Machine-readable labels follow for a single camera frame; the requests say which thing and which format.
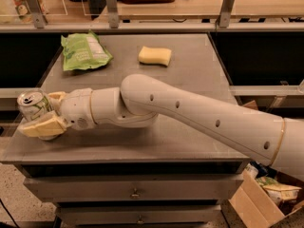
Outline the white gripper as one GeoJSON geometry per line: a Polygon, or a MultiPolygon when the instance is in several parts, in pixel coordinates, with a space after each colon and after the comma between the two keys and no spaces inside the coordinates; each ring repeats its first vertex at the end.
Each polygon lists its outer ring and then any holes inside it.
{"type": "Polygon", "coordinates": [[[94,128],[91,95],[91,88],[77,89],[68,94],[64,91],[51,92],[48,94],[50,102],[54,107],[60,106],[62,117],[51,111],[36,120],[21,124],[18,130],[25,136],[42,138],[61,135],[69,126],[75,130],[94,128]]]}

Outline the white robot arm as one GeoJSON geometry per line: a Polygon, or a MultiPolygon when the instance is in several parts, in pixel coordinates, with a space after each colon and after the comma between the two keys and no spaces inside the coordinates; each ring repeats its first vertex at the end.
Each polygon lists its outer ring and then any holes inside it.
{"type": "Polygon", "coordinates": [[[142,74],[119,87],[46,94],[40,89],[17,98],[26,122],[19,131],[49,140],[68,128],[97,124],[147,127],[162,114],[227,144],[256,162],[304,180],[304,122],[181,90],[142,74]]]}

